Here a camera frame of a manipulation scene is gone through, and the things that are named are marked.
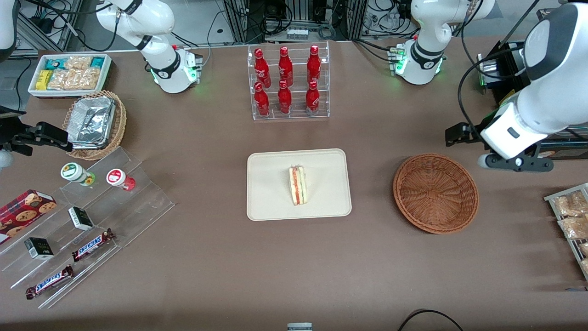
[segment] white tray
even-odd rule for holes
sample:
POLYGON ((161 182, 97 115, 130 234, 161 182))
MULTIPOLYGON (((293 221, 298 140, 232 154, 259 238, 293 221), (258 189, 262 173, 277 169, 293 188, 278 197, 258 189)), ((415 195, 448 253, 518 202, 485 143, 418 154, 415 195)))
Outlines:
POLYGON ((247 160, 247 216, 252 221, 339 217, 351 213, 345 152, 254 153, 247 160), (303 166, 308 203, 294 206, 288 169, 303 166))
POLYGON ((68 97, 80 97, 82 95, 100 92, 104 87, 104 83, 106 83, 106 78, 108 76, 108 71, 110 70, 111 66, 111 58, 103 53, 66 53, 66 54, 51 54, 51 55, 43 55, 39 59, 39 63, 37 64, 37 68, 35 69, 35 73, 33 78, 31 79, 31 83, 29 84, 29 94, 37 98, 68 98, 68 97), (45 69, 45 65, 47 61, 50 59, 61 59, 61 58, 68 58, 70 56, 78 56, 78 57, 95 57, 95 58, 104 58, 104 62, 102 63, 102 68, 100 69, 100 76, 98 77, 98 83, 96 83, 96 88, 93 90, 67 90, 67 91, 60 91, 60 90, 37 90, 35 88, 36 82, 39 79, 39 73, 41 70, 45 69))

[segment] red cookie box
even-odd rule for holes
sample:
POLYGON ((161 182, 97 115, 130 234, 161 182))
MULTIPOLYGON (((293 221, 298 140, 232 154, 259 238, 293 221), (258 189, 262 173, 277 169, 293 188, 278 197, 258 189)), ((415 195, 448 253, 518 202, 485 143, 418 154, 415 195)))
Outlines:
POLYGON ((0 244, 55 208, 53 197, 28 190, 0 208, 0 244))

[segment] cookie box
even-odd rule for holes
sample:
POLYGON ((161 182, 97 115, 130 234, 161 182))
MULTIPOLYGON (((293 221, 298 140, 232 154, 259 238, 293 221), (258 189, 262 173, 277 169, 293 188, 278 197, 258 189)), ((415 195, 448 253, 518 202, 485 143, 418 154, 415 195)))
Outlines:
POLYGON ((9 204, 0 207, 0 244, 14 237, 55 206, 57 204, 53 197, 28 190, 9 204))
POLYGON ((103 90, 103 87, 106 83, 106 78, 108 77, 108 71, 110 70, 112 59, 106 55, 101 53, 67 53, 67 54, 48 54, 43 55, 39 59, 39 63, 37 64, 37 68, 35 69, 35 73, 33 78, 31 79, 31 83, 29 84, 29 93, 37 98, 72 98, 72 97, 80 97, 82 95, 100 92, 103 90), (39 75, 41 72, 46 68, 48 61, 53 61, 56 59, 63 59, 70 56, 79 56, 79 57, 94 57, 94 58, 103 58, 104 61, 102 63, 102 67, 100 70, 100 76, 98 77, 98 83, 96 84, 96 88, 93 90, 37 90, 36 89, 36 82, 39 79, 39 75))

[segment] empty wicker basket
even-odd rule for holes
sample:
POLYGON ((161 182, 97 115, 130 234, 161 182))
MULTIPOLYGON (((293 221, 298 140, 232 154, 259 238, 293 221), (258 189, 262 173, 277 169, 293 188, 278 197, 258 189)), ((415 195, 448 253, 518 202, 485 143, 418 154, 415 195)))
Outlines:
POLYGON ((396 204, 418 228, 437 234, 463 230, 477 213, 479 196, 472 176, 441 154, 407 159, 393 183, 396 204))

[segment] sandwich slice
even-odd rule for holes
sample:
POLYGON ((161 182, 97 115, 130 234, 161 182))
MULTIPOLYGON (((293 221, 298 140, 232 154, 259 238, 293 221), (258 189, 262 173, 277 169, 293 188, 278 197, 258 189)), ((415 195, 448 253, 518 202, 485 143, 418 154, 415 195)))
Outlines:
POLYGON ((290 190, 292 192, 292 201, 294 206, 308 202, 308 193, 306 192, 306 174, 304 167, 296 165, 290 167, 290 190))

